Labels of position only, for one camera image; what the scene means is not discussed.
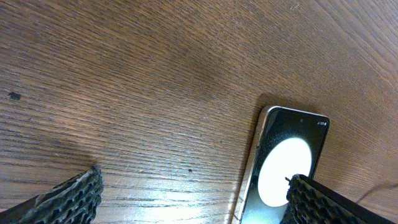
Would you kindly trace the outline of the black flip smartphone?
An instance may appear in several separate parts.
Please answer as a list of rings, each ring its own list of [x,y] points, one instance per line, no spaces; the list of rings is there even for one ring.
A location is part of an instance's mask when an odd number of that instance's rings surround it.
[[[266,106],[256,125],[233,223],[287,223],[289,180],[313,178],[327,136],[327,116]]]

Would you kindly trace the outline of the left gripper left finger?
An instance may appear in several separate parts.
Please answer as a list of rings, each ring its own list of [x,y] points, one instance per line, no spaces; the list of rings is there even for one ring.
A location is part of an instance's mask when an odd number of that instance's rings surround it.
[[[104,190],[99,167],[78,174],[54,188],[1,212],[1,223],[91,223]]]

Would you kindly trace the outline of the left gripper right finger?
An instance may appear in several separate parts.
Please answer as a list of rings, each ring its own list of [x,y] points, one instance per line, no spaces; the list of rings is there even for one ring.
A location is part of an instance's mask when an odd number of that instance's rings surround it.
[[[288,206],[281,224],[394,224],[305,175],[287,181]]]

